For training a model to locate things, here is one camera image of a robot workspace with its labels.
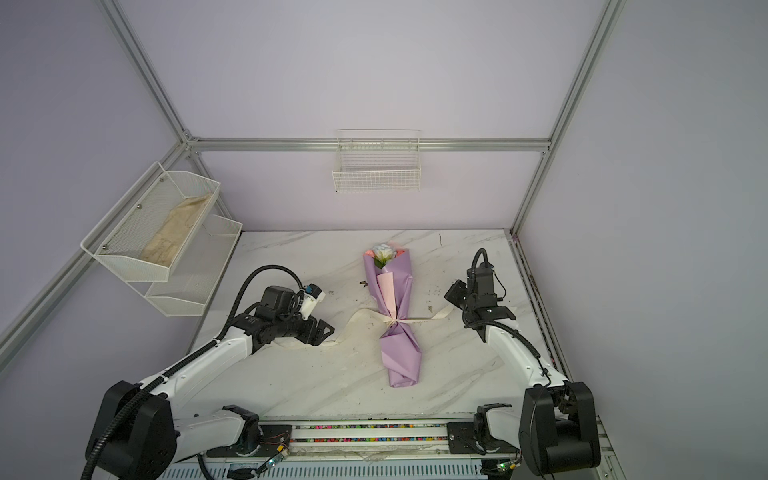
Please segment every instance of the marble table top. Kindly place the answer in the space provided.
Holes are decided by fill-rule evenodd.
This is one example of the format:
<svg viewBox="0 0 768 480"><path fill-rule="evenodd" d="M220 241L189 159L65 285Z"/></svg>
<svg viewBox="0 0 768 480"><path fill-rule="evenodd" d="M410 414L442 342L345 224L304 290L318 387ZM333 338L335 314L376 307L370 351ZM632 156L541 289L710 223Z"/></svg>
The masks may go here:
<svg viewBox="0 0 768 480"><path fill-rule="evenodd" d="M502 304L518 317L520 331L546 355L544 340L503 230L400 230L246 232L233 253L195 347L216 336L246 277L268 263L296 272L304 284L327 294L313 315L336 328L337 337L361 308L376 301L361 282L366 279L362 253L393 242L411 251L413 288L409 316L429 318L448 305L443 296L466 270L478 248L488 251L507 289ZM265 287L295 288L280 271L261 273L250 284L240 311L258 301ZM497 294L502 292L496 285ZM264 420L467 418L478 406L494 402L521 404L522 389L510 383L502 360L477 333L465 329L461 312L412 326L422 348L420 382L392 388L382 366L380 321L350 324L347 338L335 346L289 349L263 347L201 390L181 416L214 412L236 404Z"/></svg>

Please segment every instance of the black mounting plate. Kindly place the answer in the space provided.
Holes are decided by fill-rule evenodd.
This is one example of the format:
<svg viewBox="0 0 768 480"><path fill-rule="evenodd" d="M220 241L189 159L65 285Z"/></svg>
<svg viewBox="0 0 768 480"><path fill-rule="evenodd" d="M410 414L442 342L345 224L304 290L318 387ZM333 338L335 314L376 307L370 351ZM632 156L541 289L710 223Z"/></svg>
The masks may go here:
<svg viewBox="0 0 768 480"><path fill-rule="evenodd" d="M478 451L470 445L476 445L475 424L472 422L449 422L448 429L448 451L454 455L473 453L478 455ZM516 453L518 450L508 443L505 443L498 449L487 451L488 454L496 453Z"/></svg>
<svg viewBox="0 0 768 480"><path fill-rule="evenodd" d="M291 425L264 425L262 423L259 424L259 427L261 428L259 448L252 455L243 458L270 458L277 453L277 447L280 446L280 443L290 447ZM217 447L208 450L206 456L209 458L239 457L239 455L235 453L234 447Z"/></svg>

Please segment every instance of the beige fabric in basket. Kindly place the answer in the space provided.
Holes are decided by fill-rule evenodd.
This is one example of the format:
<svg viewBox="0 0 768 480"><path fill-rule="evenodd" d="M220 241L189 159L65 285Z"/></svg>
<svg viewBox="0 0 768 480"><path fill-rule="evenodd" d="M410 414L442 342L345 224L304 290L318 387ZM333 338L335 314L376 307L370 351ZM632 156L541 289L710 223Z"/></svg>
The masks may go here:
<svg viewBox="0 0 768 480"><path fill-rule="evenodd" d="M141 252L141 259L157 265L170 266L190 230L203 213L210 195L187 198L172 208L163 226Z"/></svg>

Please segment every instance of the robotic arm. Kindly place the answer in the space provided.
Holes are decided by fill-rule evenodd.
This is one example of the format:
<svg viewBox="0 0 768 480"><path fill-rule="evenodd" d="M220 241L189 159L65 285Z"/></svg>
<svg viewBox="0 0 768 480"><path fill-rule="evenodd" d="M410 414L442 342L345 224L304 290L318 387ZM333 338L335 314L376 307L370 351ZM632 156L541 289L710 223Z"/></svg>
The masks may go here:
<svg viewBox="0 0 768 480"><path fill-rule="evenodd" d="M481 255L483 262L478 266ZM485 454L512 445L535 475L600 465L589 388L582 382L569 382L520 334L515 315L498 305L493 278L493 265L481 248L467 270L467 283L456 280L445 295L462 310L465 327L475 330L504 360L511 381L525 388L521 410L501 403L478 407L473 448Z"/></svg>
<svg viewBox="0 0 768 480"><path fill-rule="evenodd" d="M267 287L260 302L235 315L250 281L269 269L288 272L299 284L299 292ZM234 445L241 455L255 451L260 441L255 413L235 405L192 419L176 419L174 413L224 370L277 337L294 337L313 346L322 343L333 327L315 319L312 311L324 297L317 285L304 287L283 266L255 270L240 288L216 338L157 375L135 385L119 382L107 391L81 478L90 478L97 465L121 480L157 478L171 463L212 448Z"/></svg>

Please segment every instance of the bouquet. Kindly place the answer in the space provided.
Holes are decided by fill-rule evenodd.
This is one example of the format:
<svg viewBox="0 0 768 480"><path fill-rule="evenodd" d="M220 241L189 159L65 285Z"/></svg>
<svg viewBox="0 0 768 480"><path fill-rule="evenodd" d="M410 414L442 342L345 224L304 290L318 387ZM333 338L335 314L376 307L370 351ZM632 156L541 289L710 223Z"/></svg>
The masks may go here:
<svg viewBox="0 0 768 480"><path fill-rule="evenodd" d="M379 312L392 318L392 324L379 340L382 362L389 370L389 385L415 385L419 382L422 351L411 326L397 321L408 318L413 284L411 256L408 250L383 243L366 251L362 259L369 292L379 304Z"/></svg>

